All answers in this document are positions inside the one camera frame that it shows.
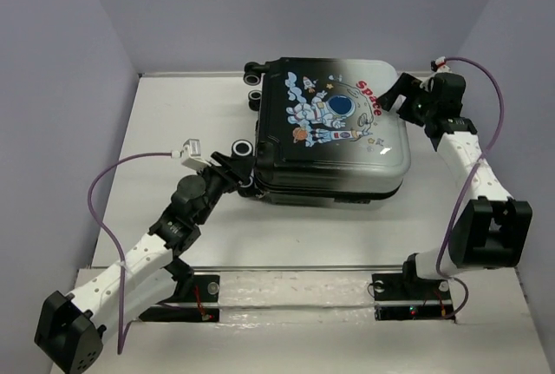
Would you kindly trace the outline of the black hard-shell suitcase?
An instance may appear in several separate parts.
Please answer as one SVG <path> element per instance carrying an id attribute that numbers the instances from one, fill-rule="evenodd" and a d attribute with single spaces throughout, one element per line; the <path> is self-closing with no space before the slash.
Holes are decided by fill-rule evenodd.
<path id="1" fill-rule="evenodd" d="M 377 99 L 397 78 L 379 60 L 247 62 L 243 80 L 257 114 L 255 163 L 239 195 L 300 206 L 394 196 L 411 164 L 408 132 Z"/>

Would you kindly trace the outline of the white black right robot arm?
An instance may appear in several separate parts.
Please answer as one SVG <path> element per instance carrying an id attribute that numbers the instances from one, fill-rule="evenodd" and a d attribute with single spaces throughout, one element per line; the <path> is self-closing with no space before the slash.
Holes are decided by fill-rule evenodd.
<path id="1" fill-rule="evenodd" d="M 383 110 L 394 109 L 400 119 L 424 129 L 460 192 L 441 245 L 411 254 L 403 265 L 399 287 L 410 298 L 426 292 L 430 279 L 517 266 L 532 221 L 531 205 L 502 186 L 476 127 L 462 116 L 465 90 L 464 77 L 447 71 L 425 81 L 403 73 L 377 100 Z"/>

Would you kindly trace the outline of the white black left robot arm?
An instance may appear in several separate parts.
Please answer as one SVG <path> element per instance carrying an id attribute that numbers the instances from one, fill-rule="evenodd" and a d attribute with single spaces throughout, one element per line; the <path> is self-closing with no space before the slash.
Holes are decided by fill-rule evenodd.
<path id="1" fill-rule="evenodd" d="M 193 269 L 181 259 L 224 194 L 251 178 L 250 154 L 188 157 L 193 173 L 177 184 L 170 203 L 139 241 L 88 283 L 68 293 L 52 292 L 42 303 L 35 344 L 64 373 L 83 373 L 113 336 L 124 339 L 127 324 L 165 299 L 186 298 Z"/>

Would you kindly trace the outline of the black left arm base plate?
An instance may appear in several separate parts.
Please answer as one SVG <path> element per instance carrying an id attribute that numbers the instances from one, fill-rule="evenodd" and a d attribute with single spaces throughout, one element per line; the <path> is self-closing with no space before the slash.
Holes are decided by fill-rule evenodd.
<path id="1" fill-rule="evenodd" d="M 178 285 L 169 299 L 151 306 L 139 317 L 152 323 L 218 323 L 220 276 L 197 274 L 189 287 Z"/>

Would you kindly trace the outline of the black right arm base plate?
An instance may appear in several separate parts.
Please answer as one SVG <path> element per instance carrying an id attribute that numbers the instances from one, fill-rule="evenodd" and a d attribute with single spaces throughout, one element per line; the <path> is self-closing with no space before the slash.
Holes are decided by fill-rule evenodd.
<path id="1" fill-rule="evenodd" d="M 400 272 L 374 273 L 367 290 L 374 299 L 377 321 L 455 320 L 445 280 L 408 282 Z"/>

